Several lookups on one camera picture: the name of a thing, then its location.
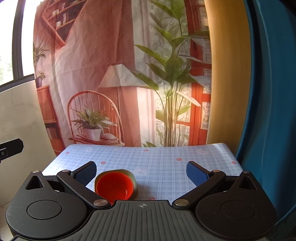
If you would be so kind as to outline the blue plaid tablecloth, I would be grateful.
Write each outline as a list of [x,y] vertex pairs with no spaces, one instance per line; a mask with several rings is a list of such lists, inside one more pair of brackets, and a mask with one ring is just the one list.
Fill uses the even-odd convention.
[[75,170],[93,161],[97,173],[125,169],[133,173],[139,200],[174,201],[195,188],[186,175],[186,166],[194,161],[205,169],[221,170],[238,176],[243,168],[229,148],[223,144],[184,147],[114,147],[101,145],[69,145],[42,172],[56,175],[64,169]]

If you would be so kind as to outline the blue curtain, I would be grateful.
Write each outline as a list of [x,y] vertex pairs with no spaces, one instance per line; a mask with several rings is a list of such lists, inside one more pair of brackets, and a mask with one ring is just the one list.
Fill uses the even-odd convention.
[[270,240],[295,232],[295,1],[245,1],[251,39],[248,108],[236,154],[277,214]]

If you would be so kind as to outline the printed room backdrop cloth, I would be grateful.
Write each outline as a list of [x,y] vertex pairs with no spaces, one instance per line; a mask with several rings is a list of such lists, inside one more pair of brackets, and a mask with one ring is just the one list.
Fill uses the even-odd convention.
[[70,144],[206,143],[212,61],[204,1],[42,1],[33,40],[56,154]]

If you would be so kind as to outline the yellow curtain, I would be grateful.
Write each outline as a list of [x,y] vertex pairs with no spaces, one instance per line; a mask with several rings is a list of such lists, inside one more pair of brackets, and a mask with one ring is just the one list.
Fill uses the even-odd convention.
[[207,144],[238,151],[251,78],[251,41],[243,1],[205,1],[212,57],[211,107]]

